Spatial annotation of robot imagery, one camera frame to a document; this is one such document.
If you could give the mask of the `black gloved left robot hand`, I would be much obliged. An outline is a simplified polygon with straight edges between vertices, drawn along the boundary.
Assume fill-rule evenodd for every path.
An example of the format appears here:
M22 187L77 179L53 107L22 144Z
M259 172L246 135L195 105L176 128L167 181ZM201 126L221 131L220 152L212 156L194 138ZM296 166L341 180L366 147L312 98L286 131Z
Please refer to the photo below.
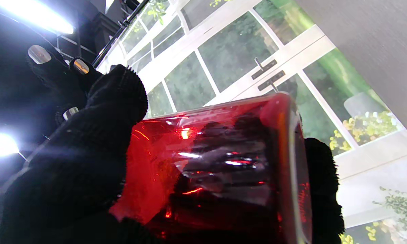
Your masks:
M0 244L340 244L330 148L288 93L144 120L117 65L4 189Z

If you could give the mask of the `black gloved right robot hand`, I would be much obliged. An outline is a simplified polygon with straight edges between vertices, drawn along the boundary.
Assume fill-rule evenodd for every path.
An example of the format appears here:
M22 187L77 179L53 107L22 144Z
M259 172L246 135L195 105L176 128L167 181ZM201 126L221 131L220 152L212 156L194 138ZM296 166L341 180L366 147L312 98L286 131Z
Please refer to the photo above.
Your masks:
M93 85L103 77L89 62L75 57L69 64L55 49L33 45L28 49L30 69L51 92L58 125L82 110Z

